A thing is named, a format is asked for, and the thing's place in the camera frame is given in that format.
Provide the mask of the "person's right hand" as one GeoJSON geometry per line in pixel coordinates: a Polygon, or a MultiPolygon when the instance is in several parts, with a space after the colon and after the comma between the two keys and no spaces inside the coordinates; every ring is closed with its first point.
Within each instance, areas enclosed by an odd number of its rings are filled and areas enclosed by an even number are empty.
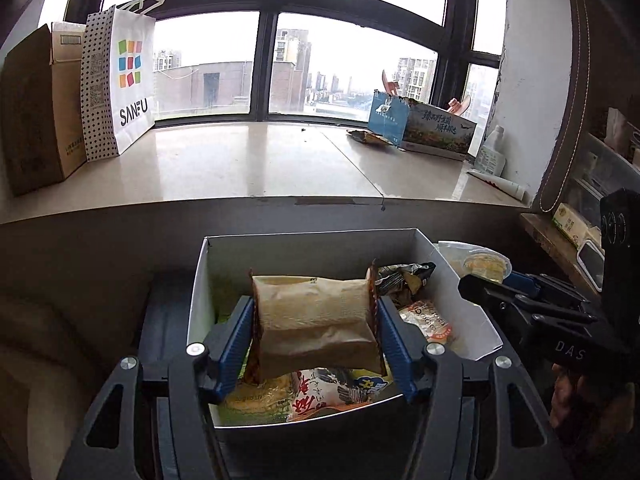
{"type": "Polygon", "coordinates": [[[558,428],[570,414],[573,399],[582,392],[585,385],[585,377],[574,378],[559,364],[552,365],[552,372],[555,377],[555,383],[549,422],[552,428],[558,428]]]}

